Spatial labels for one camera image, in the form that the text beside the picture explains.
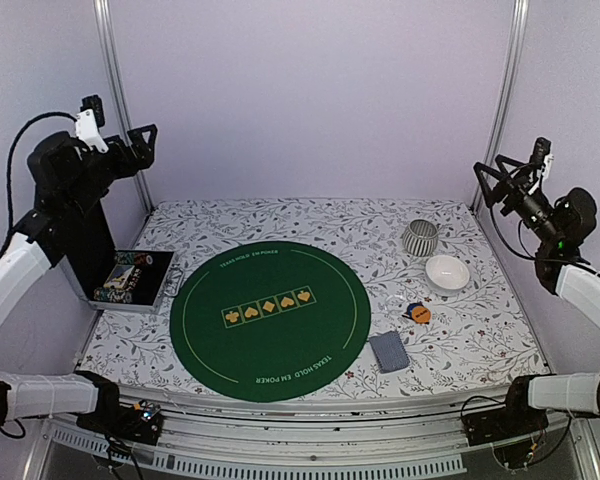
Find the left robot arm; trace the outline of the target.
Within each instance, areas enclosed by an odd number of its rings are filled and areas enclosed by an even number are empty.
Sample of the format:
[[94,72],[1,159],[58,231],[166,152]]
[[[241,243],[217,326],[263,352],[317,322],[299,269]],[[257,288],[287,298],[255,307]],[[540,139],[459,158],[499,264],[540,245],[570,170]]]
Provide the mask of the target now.
[[[41,141],[27,164],[34,206],[10,229],[0,256],[0,327],[29,289],[62,260],[84,292],[113,268],[115,247],[101,206],[111,184],[149,168],[158,129],[150,124],[128,138],[86,139],[61,131]],[[0,371],[0,429],[10,421],[73,414],[79,427],[106,436],[153,443],[153,415],[124,406],[115,382],[89,372],[66,375]]]

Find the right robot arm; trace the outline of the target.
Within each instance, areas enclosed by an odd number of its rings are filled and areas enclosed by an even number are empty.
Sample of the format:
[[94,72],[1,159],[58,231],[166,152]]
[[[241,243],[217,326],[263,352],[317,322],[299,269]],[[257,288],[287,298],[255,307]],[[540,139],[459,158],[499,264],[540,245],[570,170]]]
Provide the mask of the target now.
[[[485,205],[501,203],[501,213],[516,213],[540,244],[534,255],[511,249],[534,264],[536,277],[550,294],[570,304],[600,330],[600,271],[581,262],[580,246],[596,227],[592,195],[574,187],[550,203],[539,187],[538,162],[523,163],[499,155],[496,166],[473,166]],[[522,376],[513,380],[497,427],[517,436],[532,424],[536,412],[558,410],[600,418],[600,372]]]

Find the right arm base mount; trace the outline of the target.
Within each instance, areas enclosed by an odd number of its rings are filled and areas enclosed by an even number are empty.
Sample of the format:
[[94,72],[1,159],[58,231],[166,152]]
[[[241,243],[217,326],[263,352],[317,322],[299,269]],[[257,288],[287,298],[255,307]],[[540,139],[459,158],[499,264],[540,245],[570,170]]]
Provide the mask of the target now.
[[460,420],[468,445],[493,446],[496,462],[508,470],[531,465],[549,426],[543,410],[515,413],[504,401],[484,395],[462,404]]

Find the orange big blind button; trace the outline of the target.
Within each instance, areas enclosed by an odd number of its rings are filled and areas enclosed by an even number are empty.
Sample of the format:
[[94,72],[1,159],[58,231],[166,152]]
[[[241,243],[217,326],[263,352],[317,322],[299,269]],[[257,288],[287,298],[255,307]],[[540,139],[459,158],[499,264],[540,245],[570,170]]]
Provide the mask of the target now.
[[423,305],[416,305],[410,310],[411,319],[417,324],[429,324],[431,321],[431,312]]

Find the blue small blind button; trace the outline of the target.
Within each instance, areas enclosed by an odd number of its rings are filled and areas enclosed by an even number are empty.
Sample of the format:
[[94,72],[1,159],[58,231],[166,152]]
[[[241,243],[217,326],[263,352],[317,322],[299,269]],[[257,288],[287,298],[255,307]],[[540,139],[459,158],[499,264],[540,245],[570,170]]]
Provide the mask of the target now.
[[413,312],[420,307],[422,307],[421,302],[411,303],[407,306],[406,312],[409,312],[411,314],[411,316],[413,317]]

